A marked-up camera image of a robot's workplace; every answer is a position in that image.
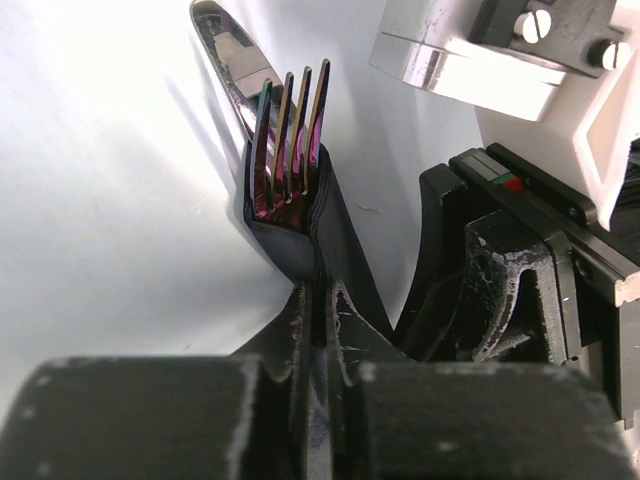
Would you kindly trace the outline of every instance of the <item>white bracket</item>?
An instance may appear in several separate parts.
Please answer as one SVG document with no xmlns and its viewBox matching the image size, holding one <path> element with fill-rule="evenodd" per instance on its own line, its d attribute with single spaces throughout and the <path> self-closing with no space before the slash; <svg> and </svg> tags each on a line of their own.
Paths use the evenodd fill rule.
<svg viewBox="0 0 640 480">
<path fill-rule="evenodd" d="M 640 130 L 640 0 L 618 0 L 611 25 L 631 47 L 626 65 L 596 80 L 567 75 L 540 121 L 476 108 L 485 145 L 498 142 L 589 197 L 607 230 Z"/>
</svg>

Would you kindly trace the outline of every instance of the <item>black plastic part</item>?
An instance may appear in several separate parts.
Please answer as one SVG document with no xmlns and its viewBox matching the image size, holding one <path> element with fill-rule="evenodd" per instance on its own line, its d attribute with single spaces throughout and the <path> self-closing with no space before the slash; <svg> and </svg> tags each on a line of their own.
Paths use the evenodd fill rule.
<svg viewBox="0 0 640 480">
<path fill-rule="evenodd" d="M 640 271 L 640 267 L 628 258 L 627 252 L 620 252 L 589 230 L 569 221 L 537 196 L 525 191 L 521 197 L 562 229 L 571 242 L 577 273 L 599 295 L 616 304 L 618 283 Z"/>
<path fill-rule="evenodd" d="M 527 189 L 553 205 L 572 221 L 584 227 L 598 223 L 596 206 L 588 197 L 527 162 L 499 143 L 489 145 L 486 153 L 507 167 L 515 176 L 520 177 Z"/>
<path fill-rule="evenodd" d="M 640 251 L 600 226 L 595 205 L 589 198 L 502 145 L 490 145 L 487 148 L 487 154 L 521 177 L 529 190 L 535 193 L 540 200 L 554 207 L 558 213 L 568 217 L 570 222 L 585 227 L 595 237 L 623 254 L 636 265 L 640 265 Z"/>
<path fill-rule="evenodd" d="M 367 321 L 385 337 L 392 328 L 376 287 L 360 240 L 351 222 L 340 185 L 331 165 L 329 152 L 320 145 L 318 190 L 308 212 L 309 234 L 263 223 L 254 219 L 249 182 L 250 158 L 245 158 L 244 221 L 269 259 L 292 282 L 308 281 L 319 295 L 316 305 L 323 308 L 329 279 L 342 281 Z M 312 329 L 312 336 L 322 344 L 324 327 Z"/>
<path fill-rule="evenodd" d="M 640 152 L 633 152 L 629 155 L 627 172 L 616 204 L 616 212 L 621 210 L 635 210 L 636 212 L 640 210 Z M 640 231 L 640 225 L 636 225 L 634 230 Z"/>
<path fill-rule="evenodd" d="M 553 62 L 598 78 L 604 70 L 593 61 L 593 48 L 623 38 L 622 32 L 610 26 L 615 4 L 615 0 L 485 0 L 469 41 L 526 54 L 529 61 L 543 66 Z M 527 43 L 514 34 L 514 25 L 521 14 L 540 9 L 551 15 L 551 31 L 537 43 Z"/>
<path fill-rule="evenodd" d="M 287 441 L 293 470 L 302 478 L 307 448 L 312 288 L 299 282 L 282 312 L 232 357 L 259 356 L 271 378 L 289 390 Z"/>
<path fill-rule="evenodd" d="M 464 228 L 490 211 L 485 204 L 474 201 L 465 183 L 446 165 L 437 165 L 420 175 L 420 197 L 422 234 L 418 262 L 393 333 L 394 344 L 402 345 L 405 352 L 412 350 L 414 342 L 420 342 L 416 335 L 423 337 L 418 325 L 425 317 L 450 318 L 453 314 L 464 266 Z M 438 314 L 433 308 L 443 311 Z"/>
<path fill-rule="evenodd" d="M 557 298 L 560 300 L 567 357 L 577 357 L 581 350 L 580 322 L 572 247 L 567 236 L 558 225 L 529 205 L 520 195 L 485 180 L 465 162 L 465 158 L 473 155 L 485 155 L 485 153 L 481 150 L 466 152 L 451 159 L 451 168 L 467 181 L 470 188 L 478 189 L 488 195 L 524 227 L 533 232 L 546 246 L 555 265 Z"/>
<path fill-rule="evenodd" d="M 0 479 L 291 479 L 286 394 L 256 357 L 53 361 L 9 413 Z"/>
<path fill-rule="evenodd" d="M 409 359 L 358 313 L 342 283 L 335 283 L 328 292 L 326 329 L 332 451 L 335 469 L 340 471 L 348 463 L 345 403 L 359 378 L 359 365 Z"/>
<path fill-rule="evenodd" d="M 614 408 L 625 421 L 625 428 L 634 426 L 634 412 L 640 410 L 640 300 L 624 303 L 614 317 L 617 336 L 615 351 L 617 402 Z"/>
<path fill-rule="evenodd" d="M 360 371 L 351 475 L 340 478 L 635 478 L 606 397 L 566 367 L 384 363 Z"/>
<path fill-rule="evenodd" d="M 611 233 L 629 245 L 629 248 L 640 251 L 640 192 L 636 196 L 636 205 L 616 207 L 611 217 Z"/>
<path fill-rule="evenodd" d="M 567 360 L 555 266 L 504 210 L 467 226 L 462 292 L 432 360 Z"/>
</svg>

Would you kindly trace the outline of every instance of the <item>white surface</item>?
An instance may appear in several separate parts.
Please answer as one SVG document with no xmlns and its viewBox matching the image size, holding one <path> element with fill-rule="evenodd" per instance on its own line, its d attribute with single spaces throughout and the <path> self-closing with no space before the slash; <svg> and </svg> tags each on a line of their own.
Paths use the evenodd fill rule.
<svg viewBox="0 0 640 480">
<path fill-rule="evenodd" d="M 568 75 L 541 122 L 478 109 L 485 145 L 499 142 L 588 196 L 606 229 L 640 125 L 640 1 L 618 0 L 611 24 L 633 57 L 598 80 Z"/>
<path fill-rule="evenodd" d="M 332 59 L 324 143 L 395 321 L 418 175 L 479 145 L 472 108 L 368 65 L 383 0 L 225 6 L 281 75 Z M 224 354 L 287 299 L 240 219 L 242 145 L 188 7 L 0 2 L 0 418 L 47 358 Z"/>
</svg>

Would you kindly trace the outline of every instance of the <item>metal fork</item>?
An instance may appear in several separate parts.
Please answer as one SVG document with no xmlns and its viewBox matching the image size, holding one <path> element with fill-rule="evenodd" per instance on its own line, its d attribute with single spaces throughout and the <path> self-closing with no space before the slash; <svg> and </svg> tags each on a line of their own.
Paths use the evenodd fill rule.
<svg viewBox="0 0 640 480">
<path fill-rule="evenodd" d="M 269 128 L 274 99 L 271 80 L 265 80 L 256 115 L 249 167 L 250 192 L 256 220 L 305 233 L 306 215 L 317 190 L 320 136 L 326 105 L 330 62 L 324 60 L 318 78 L 309 128 L 304 121 L 309 99 L 311 69 L 306 67 L 300 84 L 299 105 L 289 128 L 294 77 L 287 73 L 281 91 L 275 134 Z"/>
</svg>

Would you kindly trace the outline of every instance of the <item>fork tine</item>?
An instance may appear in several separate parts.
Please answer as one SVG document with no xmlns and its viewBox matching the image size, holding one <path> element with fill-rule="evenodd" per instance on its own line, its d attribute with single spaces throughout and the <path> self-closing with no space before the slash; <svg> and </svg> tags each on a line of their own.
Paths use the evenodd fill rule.
<svg viewBox="0 0 640 480">
<path fill-rule="evenodd" d="M 313 109 L 311 110 L 311 120 L 307 132 L 307 146 L 304 156 L 304 191 L 303 195 L 309 192 L 309 170 L 310 165 L 317 158 L 320 150 L 320 134 L 322 133 L 322 120 L 324 118 L 324 107 L 327 101 L 327 90 L 329 88 L 329 73 L 331 62 L 325 59 L 322 62 L 322 69 L 318 77 L 318 87 L 313 99 Z"/>
<path fill-rule="evenodd" d="M 258 101 L 258 111 L 256 115 L 256 128 L 251 142 L 251 166 L 249 169 L 249 190 L 252 195 L 254 210 L 260 210 L 257 203 L 261 203 L 262 197 L 266 196 L 267 205 L 270 209 L 274 205 L 271 196 L 270 185 L 273 183 L 271 172 L 267 169 L 267 152 L 269 143 L 269 114 L 271 112 L 271 94 L 273 83 L 266 79 L 262 85 L 260 99 Z"/>
<path fill-rule="evenodd" d="M 302 142 L 302 129 L 304 128 L 304 120 L 307 116 L 307 103 L 309 103 L 309 87 L 311 86 L 311 68 L 305 67 L 302 74 L 302 83 L 300 83 L 300 94 L 298 95 L 298 109 L 296 111 L 296 119 L 293 124 L 293 133 L 291 135 L 291 151 L 289 152 L 289 159 L 287 162 L 287 172 L 289 174 L 287 178 L 287 189 L 289 195 L 287 201 L 291 201 L 293 196 L 293 177 L 294 166 L 296 168 L 296 174 L 300 173 L 299 152 L 301 149 L 300 143 Z"/>
<path fill-rule="evenodd" d="M 271 198 L 276 198 L 276 180 L 284 178 L 282 169 L 284 167 L 285 145 L 287 144 L 287 130 L 289 127 L 289 112 L 291 111 L 291 95 L 293 93 L 293 74 L 287 73 L 284 80 L 284 90 L 282 101 L 280 102 L 280 118 L 278 120 L 278 130 L 276 132 L 276 145 L 273 150 L 273 171 L 271 182 Z"/>
</svg>

